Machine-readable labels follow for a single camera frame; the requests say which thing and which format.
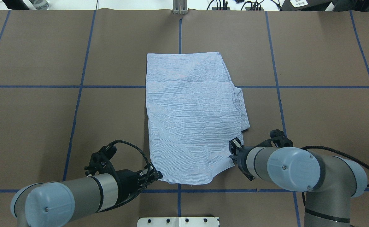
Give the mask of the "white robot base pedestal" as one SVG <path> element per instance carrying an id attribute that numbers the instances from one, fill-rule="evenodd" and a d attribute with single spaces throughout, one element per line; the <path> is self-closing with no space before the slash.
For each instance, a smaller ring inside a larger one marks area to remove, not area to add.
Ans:
<path id="1" fill-rule="evenodd" d="M 143 217 L 137 227 L 220 227 L 219 217 Z"/>

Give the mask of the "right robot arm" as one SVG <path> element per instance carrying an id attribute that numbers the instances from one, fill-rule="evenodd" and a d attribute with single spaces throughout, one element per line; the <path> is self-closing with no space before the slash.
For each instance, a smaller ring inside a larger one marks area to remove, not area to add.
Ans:
<path id="1" fill-rule="evenodd" d="M 288 191 L 302 192 L 305 227 L 350 227 L 351 200 L 367 188 L 367 175 L 362 164 L 346 155 L 326 156 L 312 146 L 271 146 L 264 142 L 256 147 L 229 141 L 230 158 L 249 179 L 274 183 Z"/>

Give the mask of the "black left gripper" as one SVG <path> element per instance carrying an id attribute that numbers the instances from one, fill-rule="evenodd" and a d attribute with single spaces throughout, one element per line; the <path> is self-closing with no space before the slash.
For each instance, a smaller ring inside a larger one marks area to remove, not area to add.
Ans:
<path id="1" fill-rule="evenodd" d="M 117 171 L 118 177 L 118 200 L 117 205 L 132 199 L 149 184 L 163 178 L 163 174 L 158 171 L 152 162 L 148 163 L 144 170 L 133 172 L 128 169 Z"/>

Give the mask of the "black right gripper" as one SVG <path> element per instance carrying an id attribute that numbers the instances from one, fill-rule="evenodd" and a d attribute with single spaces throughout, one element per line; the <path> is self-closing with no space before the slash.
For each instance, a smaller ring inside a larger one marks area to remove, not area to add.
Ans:
<path id="1" fill-rule="evenodd" d="M 247 147 L 241 144 L 239 138 L 234 138 L 229 141 L 230 156 L 232 162 L 236 164 L 239 170 L 247 177 L 248 180 L 252 181 L 255 177 L 250 173 L 247 167 L 247 157 L 254 147 Z"/>

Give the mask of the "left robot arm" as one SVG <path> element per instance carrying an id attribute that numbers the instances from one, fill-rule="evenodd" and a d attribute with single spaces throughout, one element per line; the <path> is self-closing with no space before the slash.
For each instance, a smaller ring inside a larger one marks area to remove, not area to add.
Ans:
<path id="1" fill-rule="evenodd" d="M 12 198 L 10 212 L 18 227 L 62 227 L 122 207 L 162 177 L 152 163 L 136 172 L 106 164 L 79 179 L 23 187 Z"/>

